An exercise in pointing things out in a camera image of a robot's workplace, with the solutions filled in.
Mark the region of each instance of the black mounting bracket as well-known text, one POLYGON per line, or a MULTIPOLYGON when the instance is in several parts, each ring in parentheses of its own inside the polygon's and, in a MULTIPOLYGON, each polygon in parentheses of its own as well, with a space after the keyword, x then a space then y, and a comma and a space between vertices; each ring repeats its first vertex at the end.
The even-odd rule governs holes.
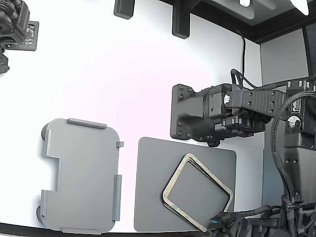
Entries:
MULTIPOLYGON (((201 0, 175 0, 172 14, 172 34, 182 39, 190 36, 190 13, 201 0)), ((114 15, 130 19, 134 14, 135 0, 115 0, 114 15)))
POLYGON ((129 20, 134 15, 135 0, 115 0, 114 15, 129 20))
POLYGON ((176 0, 172 13, 172 34, 182 39, 190 36, 190 13, 201 0, 176 0))

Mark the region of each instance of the white label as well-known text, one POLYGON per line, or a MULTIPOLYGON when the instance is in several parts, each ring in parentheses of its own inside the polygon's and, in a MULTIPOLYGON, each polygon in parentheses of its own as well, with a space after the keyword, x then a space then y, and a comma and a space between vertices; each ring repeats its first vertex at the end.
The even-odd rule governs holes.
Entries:
POLYGON ((299 113, 301 110, 301 100, 296 100, 292 103, 292 113, 299 113))

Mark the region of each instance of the white table surface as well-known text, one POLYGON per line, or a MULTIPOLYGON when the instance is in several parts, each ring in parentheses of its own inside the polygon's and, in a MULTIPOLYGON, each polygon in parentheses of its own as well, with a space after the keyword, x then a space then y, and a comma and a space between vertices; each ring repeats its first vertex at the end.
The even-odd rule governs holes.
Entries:
MULTIPOLYGON (((229 83, 230 69, 240 69, 238 35, 191 16, 191 36, 182 40, 171 34, 171 6, 136 0, 127 21, 113 15, 114 2, 27 0, 31 20, 40 21, 38 50, 6 51, 11 70, 0 76, 0 222, 43 227, 35 210, 41 190, 56 189, 57 162, 42 157, 40 132, 56 118, 76 118, 106 123, 125 142, 121 221, 111 232, 135 232, 138 141, 172 140, 173 85, 199 91, 229 83)), ((260 46, 249 41, 245 75, 261 85, 260 46)), ((259 207, 263 134, 220 147, 237 154, 235 210, 259 207)))

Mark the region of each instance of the gray tray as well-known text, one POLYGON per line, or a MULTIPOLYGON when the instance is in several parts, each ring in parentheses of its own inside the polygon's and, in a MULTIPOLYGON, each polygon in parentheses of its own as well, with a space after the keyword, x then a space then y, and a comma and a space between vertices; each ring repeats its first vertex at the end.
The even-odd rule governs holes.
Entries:
POLYGON ((59 159, 57 191, 42 190, 38 219, 64 233, 101 234, 119 221, 123 142, 105 124, 56 119, 42 130, 44 156, 59 159))
MULTIPOLYGON (((162 192, 186 154, 193 154, 235 194, 233 151, 153 138, 139 141, 134 228, 138 232, 198 230, 168 210, 162 192)), ((186 164, 169 195, 179 208, 204 226, 223 211, 229 197, 191 164, 186 164)), ((228 211, 234 210, 234 201, 228 211)))

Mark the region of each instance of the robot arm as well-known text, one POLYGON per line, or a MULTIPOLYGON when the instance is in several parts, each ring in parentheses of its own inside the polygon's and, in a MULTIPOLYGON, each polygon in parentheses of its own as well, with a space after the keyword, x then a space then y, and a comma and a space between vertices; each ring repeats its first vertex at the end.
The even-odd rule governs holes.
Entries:
POLYGON ((38 26, 29 26, 29 20, 30 11, 24 1, 0 0, 0 74, 10 69, 3 54, 6 49, 36 50, 38 26))
POLYGON ((170 135, 217 147, 226 138, 250 137, 265 131, 266 124, 275 118, 272 153, 285 193, 282 206, 220 212, 210 219, 212 236, 315 236, 316 77, 255 87, 236 70, 232 70, 232 76, 232 84, 212 86, 201 92, 181 84, 174 86, 170 135), (243 79, 254 89, 243 87, 243 79), (287 86, 286 93, 274 90, 280 86, 287 86), (286 121, 284 159, 278 154, 276 143, 280 120, 286 121), (263 214, 260 219, 245 219, 258 213, 263 214))
MULTIPOLYGON (((253 136, 266 130, 266 124, 290 96, 316 90, 316 78, 289 81, 286 83, 287 93, 265 89, 279 85, 284 83, 249 90, 236 84, 221 84, 200 92, 194 92, 186 85, 175 85, 172 89, 170 135, 174 139, 207 142, 210 147, 217 147, 227 138, 253 136)), ((309 140, 311 147, 315 145, 315 115, 315 101, 303 98, 294 101, 281 119, 289 123, 300 120, 303 126, 300 134, 307 133, 313 137, 304 136, 303 139, 309 140)), ((286 138, 288 143, 293 136, 286 138)))

